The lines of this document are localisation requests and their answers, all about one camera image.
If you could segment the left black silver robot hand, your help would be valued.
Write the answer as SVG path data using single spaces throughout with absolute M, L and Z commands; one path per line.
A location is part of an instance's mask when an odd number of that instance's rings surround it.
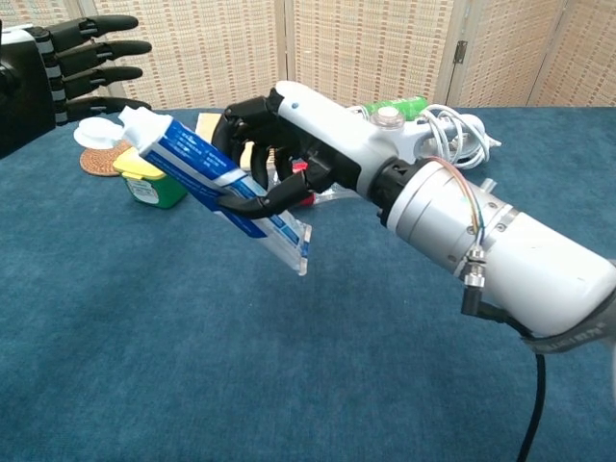
M 142 77 L 138 66 L 106 66 L 122 57 L 145 55 L 146 40 L 101 41 L 130 31 L 139 20 L 129 14 L 86 15 L 48 26 L 1 28 L 1 157 L 70 122 L 149 108 L 139 99 L 93 96 L 112 83 Z

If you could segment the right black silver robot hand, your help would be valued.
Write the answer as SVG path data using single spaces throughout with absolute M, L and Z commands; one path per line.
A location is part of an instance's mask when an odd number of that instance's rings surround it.
M 229 105 L 212 143 L 233 160 L 252 143 L 252 177 L 261 186 L 267 184 L 269 151 L 277 155 L 284 172 L 277 186 L 254 198 L 219 199 L 221 207 L 245 218 L 278 215 L 334 183 L 387 214 L 403 188 L 395 145 L 365 119 L 298 82 L 279 81 L 267 96 Z

